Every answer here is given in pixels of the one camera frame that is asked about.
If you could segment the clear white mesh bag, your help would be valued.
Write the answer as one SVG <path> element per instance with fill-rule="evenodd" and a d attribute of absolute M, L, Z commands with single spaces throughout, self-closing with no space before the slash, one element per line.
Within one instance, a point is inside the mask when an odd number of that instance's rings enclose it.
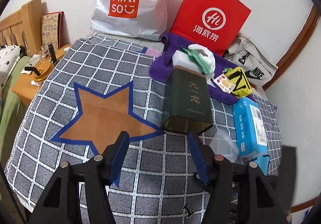
<path fill-rule="evenodd" d="M 235 163 L 239 156 L 239 148 L 233 139 L 223 130 L 218 129 L 209 143 L 214 154 L 224 156 L 230 162 Z"/>

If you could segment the orange fruit pattern sachet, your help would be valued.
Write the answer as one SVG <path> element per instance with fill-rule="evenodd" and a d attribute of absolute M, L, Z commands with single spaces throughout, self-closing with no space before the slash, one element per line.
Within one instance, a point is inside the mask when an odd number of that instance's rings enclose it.
<path fill-rule="evenodd" d="M 214 79 L 214 83 L 225 93 L 230 94 L 235 89 L 233 84 L 225 74 L 221 74 Z"/>

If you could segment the yellow black pouch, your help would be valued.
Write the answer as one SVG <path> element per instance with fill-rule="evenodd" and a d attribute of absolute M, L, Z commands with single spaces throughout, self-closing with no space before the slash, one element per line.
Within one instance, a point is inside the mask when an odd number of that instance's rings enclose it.
<path fill-rule="evenodd" d="M 252 94 L 251 85 L 242 70 L 241 67 L 236 67 L 234 69 L 229 69 L 225 75 L 229 81 L 235 85 L 235 88 L 232 90 L 231 94 L 238 99 L 243 97 L 248 97 Z"/>

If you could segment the green snack packet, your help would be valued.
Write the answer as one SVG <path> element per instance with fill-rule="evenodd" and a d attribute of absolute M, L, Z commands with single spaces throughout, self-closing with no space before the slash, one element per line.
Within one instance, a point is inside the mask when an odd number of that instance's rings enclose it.
<path fill-rule="evenodd" d="M 213 74 L 215 71 L 214 54 L 200 44 L 190 44 L 188 48 L 179 46 L 180 50 L 189 55 L 190 59 L 194 59 L 200 65 L 205 75 Z"/>

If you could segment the white plush toy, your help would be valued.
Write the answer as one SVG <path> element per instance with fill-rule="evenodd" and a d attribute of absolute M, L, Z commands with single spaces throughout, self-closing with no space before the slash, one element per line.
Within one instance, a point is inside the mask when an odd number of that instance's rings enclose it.
<path fill-rule="evenodd" d="M 212 82 L 216 68 L 214 54 L 207 47 L 200 44 L 190 44 L 188 46 L 188 50 L 192 53 L 192 57 L 202 68 L 207 84 L 214 87 Z"/>

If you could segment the brown star mat blue edge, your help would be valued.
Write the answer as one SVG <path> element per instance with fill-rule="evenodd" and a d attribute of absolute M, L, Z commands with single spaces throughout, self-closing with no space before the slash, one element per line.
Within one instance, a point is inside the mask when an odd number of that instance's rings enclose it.
<path fill-rule="evenodd" d="M 78 83 L 73 86 L 78 113 L 51 141 L 89 146 L 96 155 L 115 144 L 121 131 L 134 142 L 163 134 L 159 126 L 133 112 L 133 81 L 108 94 Z"/>

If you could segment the dark green tea box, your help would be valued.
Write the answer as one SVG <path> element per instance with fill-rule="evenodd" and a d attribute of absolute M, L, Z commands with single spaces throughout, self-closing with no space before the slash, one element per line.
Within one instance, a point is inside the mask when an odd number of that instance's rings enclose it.
<path fill-rule="evenodd" d="M 212 126 L 213 114 L 205 76 L 174 66 L 165 85 L 161 129 L 200 135 Z"/>

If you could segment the light blue tissue pack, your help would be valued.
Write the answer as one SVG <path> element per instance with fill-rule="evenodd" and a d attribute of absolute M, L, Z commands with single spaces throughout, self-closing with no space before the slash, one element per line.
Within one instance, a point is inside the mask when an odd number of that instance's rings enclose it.
<path fill-rule="evenodd" d="M 268 154 L 267 134 L 259 106 L 247 97 L 232 106 L 239 157 Z"/>

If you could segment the small green tissue pack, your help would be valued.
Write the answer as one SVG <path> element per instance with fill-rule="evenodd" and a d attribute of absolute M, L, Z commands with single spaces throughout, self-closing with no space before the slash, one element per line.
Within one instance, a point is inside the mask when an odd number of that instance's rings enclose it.
<path fill-rule="evenodd" d="M 226 74 L 227 72 L 231 71 L 232 68 L 230 67 L 226 67 L 224 70 L 223 70 L 223 73 Z"/>

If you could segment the white foam block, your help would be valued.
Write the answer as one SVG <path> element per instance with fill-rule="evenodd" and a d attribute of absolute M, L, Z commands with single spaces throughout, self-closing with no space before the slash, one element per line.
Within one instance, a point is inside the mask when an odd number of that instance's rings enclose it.
<path fill-rule="evenodd" d="M 173 66 L 181 66 L 194 72 L 203 73 L 200 65 L 196 63 L 194 59 L 190 59 L 188 54 L 180 50 L 175 51 L 172 57 L 172 62 Z"/>

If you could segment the green blanket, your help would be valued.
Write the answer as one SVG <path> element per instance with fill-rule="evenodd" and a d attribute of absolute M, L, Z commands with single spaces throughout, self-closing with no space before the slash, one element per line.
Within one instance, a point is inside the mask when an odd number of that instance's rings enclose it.
<path fill-rule="evenodd" d="M 1 164 L 3 167 L 10 157 L 15 136 L 27 110 L 17 94 L 12 92 L 12 88 L 29 60 L 30 57 L 24 56 L 18 61 L 2 89 Z"/>

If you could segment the wooden bedside table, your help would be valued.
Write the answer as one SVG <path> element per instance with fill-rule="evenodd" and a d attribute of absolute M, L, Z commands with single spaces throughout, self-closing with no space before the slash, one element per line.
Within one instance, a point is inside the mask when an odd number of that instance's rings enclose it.
<path fill-rule="evenodd" d="M 31 84 L 33 76 L 31 74 L 20 74 L 15 85 L 11 89 L 15 93 L 20 101 L 25 105 L 29 106 L 34 96 L 40 89 L 40 86 Z"/>

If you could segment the grey Nike bag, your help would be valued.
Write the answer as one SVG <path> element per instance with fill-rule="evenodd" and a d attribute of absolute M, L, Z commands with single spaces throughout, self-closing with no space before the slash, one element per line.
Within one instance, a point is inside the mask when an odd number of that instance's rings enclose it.
<path fill-rule="evenodd" d="M 265 55 L 264 51 L 249 37 L 238 34 L 225 50 L 224 58 L 241 67 L 250 84 L 262 88 L 271 81 L 278 67 Z"/>

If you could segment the black bottle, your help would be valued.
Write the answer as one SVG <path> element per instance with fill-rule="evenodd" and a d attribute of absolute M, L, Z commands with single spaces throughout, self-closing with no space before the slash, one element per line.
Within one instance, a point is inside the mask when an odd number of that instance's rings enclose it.
<path fill-rule="evenodd" d="M 52 42 L 49 42 L 47 44 L 47 46 L 48 46 L 48 51 L 49 51 L 49 54 L 50 54 L 50 57 L 51 57 L 51 61 L 52 61 L 53 64 L 56 64 L 57 63 L 57 57 L 56 57 L 56 52 L 54 50 Z"/>

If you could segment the red Haidilao paper bag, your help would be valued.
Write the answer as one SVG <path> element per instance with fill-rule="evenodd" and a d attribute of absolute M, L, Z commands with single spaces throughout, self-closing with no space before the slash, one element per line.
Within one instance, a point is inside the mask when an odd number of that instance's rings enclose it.
<path fill-rule="evenodd" d="M 183 0 L 170 32 L 223 56 L 250 13 L 240 0 Z"/>

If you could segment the patterned book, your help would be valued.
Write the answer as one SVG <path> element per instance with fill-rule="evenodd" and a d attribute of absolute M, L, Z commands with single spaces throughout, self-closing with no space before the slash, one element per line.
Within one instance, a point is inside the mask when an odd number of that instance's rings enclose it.
<path fill-rule="evenodd" d="M 41 17 L 41 40 L 42 44 L 53 44 L 54 50 L 61 45 L 61 29 L 64 12 L 47 13 Z"/>

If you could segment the white spotted pillow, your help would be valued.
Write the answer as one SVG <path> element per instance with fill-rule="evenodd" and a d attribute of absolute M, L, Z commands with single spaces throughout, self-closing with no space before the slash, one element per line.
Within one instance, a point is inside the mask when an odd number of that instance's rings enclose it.
<path fill-rule="evenodd" d="M 1 88 L 6 84 L 9 79 L 13 69 L 20 60 L 20 50 L 19 46 L 5 46 L 1 48 L 0 51 L 0 83 Z"/>

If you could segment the wooden headboard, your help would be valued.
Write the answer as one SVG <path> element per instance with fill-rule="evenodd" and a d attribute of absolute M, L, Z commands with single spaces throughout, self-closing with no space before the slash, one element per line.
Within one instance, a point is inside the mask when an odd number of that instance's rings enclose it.
<path fill-rule="evenodd" d="M 1 45 L 22 46 L 28 56 L 40 50 L 43 7 L 41 0 L 31 0 L 1 20 Z"/>

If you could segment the brown wooden door frame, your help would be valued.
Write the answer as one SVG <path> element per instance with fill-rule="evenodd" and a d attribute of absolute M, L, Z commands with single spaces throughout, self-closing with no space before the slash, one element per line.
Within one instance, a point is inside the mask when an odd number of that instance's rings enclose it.
<path fill-rule="evenodd" d="M 306 46 L 307 42 L 310 40 L 317 24 L 320 18 L 320 14 L 318 12 L 318 9 L 315 5 L 311 7 L 310 14 L 301 29 L 300 33 L 296 37 L 296 39 L 293 41 L 291 46 L 288 48 L 288 51 L 285 53 L 285 55 L 278 61 L 276 64 L 278 67 L 278 70 L 276 71 L 275 75 L 273 76 L 272 80 L 267 82 L 263 89 L 267 90 L 275 81 L 278 80 L 284 72 L 291 66 L 291 64 L 296 60 L 296 58 L 300 55 L 300 53 L 303 51 L 304 47 Z"/>

